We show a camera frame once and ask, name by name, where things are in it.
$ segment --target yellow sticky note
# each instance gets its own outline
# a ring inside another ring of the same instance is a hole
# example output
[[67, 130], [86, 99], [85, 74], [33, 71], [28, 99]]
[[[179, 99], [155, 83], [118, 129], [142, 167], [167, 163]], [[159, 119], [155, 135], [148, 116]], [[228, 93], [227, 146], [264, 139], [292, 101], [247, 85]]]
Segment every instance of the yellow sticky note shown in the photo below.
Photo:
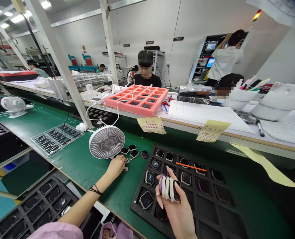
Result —
[[196, 140], [213, 143], [230, 125], [231, 123], [209, 119], [201, 129]]
[[231, 144], [235, 148], [244, 152], [251, 160], [259, 163], [264, 167], [270, 179], [276, 183], [282, 184], [287, 187], [294, 187], [295, 183], [292, 182], [287, 176], [285, 176], [281, 171], [279, 171], [271, 162], [269, 162], [259, 151], [255, 149], [250, 149], [244, 146], [239, 146]]
[[137, 120], [144, 132], [166, 134], [160, 117], [154, 116], [153, 118], [139, 118]]

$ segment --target black hair tie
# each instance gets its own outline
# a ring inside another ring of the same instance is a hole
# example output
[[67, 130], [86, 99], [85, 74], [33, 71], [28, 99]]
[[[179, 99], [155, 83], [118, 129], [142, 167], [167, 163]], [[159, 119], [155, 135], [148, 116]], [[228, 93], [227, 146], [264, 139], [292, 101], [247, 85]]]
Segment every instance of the black hair tie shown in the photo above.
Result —
[[93, 189], [93, 188], [91, 187], [91, 188], [89, 188], [89, 191], [92, 191], [92, 192], [95, 192], [95, 193], [97, 193], [97, 194], [99, 194], [99, 195], [102, 195], [102, 193], [99, 192], [99, 189], [97, 188], [97, 186], [96, 186], [95, 184], [94, 184], [94, 186], [96, 187], [97, 190], [95, 190], [95, 189]]

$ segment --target computer monitor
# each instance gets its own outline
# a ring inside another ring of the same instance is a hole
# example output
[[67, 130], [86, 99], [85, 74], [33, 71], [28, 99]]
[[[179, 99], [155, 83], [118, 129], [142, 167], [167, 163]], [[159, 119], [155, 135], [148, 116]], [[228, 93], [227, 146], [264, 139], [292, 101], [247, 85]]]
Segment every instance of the computer monitor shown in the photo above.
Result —
[[205, 50], [215, 50], [217, 45], [217, 42], [215, 41], [210, 41], [207, 43], [206, 49]]
[[209, 58], [206, 67], [212, 67], [214, 64], [215, 58]]

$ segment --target white shirt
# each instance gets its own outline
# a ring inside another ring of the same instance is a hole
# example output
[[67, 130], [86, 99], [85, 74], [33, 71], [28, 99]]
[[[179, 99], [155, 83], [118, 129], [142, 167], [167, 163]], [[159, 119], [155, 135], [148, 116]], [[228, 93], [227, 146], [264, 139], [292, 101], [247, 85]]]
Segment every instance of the white shirt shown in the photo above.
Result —
[[223, 76], [231, 73], [235, 64], [243, 61], [244, 51], [230, 46], [225, 49], [217, 49], [211, 56], [215, 58], [215, 61], [207, 78], [220, 80]]
[[136, 75], [136, 74], [137, 74], [137, 73], [134, 73], [134, 71], [130, 71], [130, 72], [128, 73], [128, 84], [131, 83], [129, 77], [131, 77], [131, 80], [133, 81], [134, 75]]

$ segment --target pink sleeve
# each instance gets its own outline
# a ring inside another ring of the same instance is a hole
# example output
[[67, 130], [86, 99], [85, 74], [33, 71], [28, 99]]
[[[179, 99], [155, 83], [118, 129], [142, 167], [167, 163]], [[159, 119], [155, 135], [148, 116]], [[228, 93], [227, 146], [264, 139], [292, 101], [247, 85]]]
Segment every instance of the pink sleeve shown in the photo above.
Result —
[[51, 222], [38, 228], [29, 239], [83, 239], [80, 228], [65, 222]]

